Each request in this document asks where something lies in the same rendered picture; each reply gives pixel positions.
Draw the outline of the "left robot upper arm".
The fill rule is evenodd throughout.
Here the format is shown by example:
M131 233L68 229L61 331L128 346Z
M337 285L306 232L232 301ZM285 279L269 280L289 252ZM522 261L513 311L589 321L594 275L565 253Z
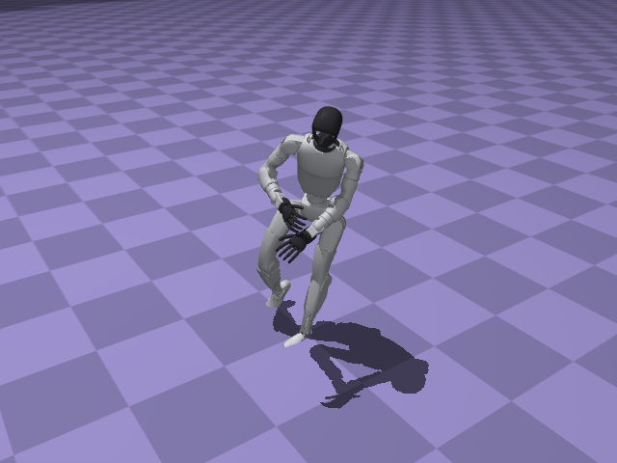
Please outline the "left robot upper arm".
M333 196L330 200L331 208L334 208L340 199L346 199L350 203L356 191L361 172L363 170L363 159L356 153L346 150L344 165L347 169L341 182L341 194ZM348 208L349 208L348 206Z

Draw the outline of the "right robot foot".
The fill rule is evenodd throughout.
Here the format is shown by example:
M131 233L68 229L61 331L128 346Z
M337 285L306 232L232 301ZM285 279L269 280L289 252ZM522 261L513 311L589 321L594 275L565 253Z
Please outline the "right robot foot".
M283 298L285 296L285 294L289 291L291 284L288 280L283 280L280 282L281 284L281 288L282 288L282 293L279 294L278 297L276 297L276 293L272 293L272 295L270 296L270 298L268 299L266 306L271 307L271 308L277 308L279 307L282 302L283 302ZM277 292L277 291L276 291ZM277 292L278 294L278 292Z

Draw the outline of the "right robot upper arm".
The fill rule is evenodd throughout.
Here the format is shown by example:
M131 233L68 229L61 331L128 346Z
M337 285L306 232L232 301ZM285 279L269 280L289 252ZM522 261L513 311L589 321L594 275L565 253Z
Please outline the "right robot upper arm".
M297 153L304 137L305 136L290 134L282 140L279 146L271 153L267 161L262 165L262 167L267 169L269 178L277 178L278 172L276 171L276 168L280 167L288 159L289 155L294 155Z

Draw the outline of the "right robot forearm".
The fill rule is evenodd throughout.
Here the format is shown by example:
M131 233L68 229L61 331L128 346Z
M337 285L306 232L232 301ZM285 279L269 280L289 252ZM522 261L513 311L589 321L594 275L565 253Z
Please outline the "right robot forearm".
M273 178L269 178L268 171L265 167L260 168L258 171L258 179L262 189L268 194L271 203L279 209L282 198L285 198L285 195L282 193L277 181Z

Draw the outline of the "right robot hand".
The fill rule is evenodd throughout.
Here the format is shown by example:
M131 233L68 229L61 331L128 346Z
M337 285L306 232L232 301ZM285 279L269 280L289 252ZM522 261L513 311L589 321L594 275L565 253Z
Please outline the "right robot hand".
M281 204L280 204L280 206L279 206L279 212L282 214L283 221L286 223L286 225L288 226L288 228L289 228L291 231L296 232L296 233L299 233L299 231L296 231L294 228L296 228L296 229L298 229L298 230L302 230L303 228L301 228L301 227L297 226L295 223L297 223L297 224L299 224L299 225L302 225L302 226L305 226L306 224L304 224L304 223L300 222L299 220L297 220L297 219L295 218L295 216L296 216L296 217L298 217L298 218L300 218L300 219L303 219L303 220L307 220L308 218L303 217L302 215L298 214L294 208L304 209L304 208L303 208L302 206L300 206L300 205L297 205L297 204L291 204L291 202L289 201L289 199L287 199L287 198L282 198L282 203L281 203ZM295 215L295 216L294 216L294 215ZM293 220L295 223L294 223L292 220ZM294 228L292 228L292 226L293 226Z

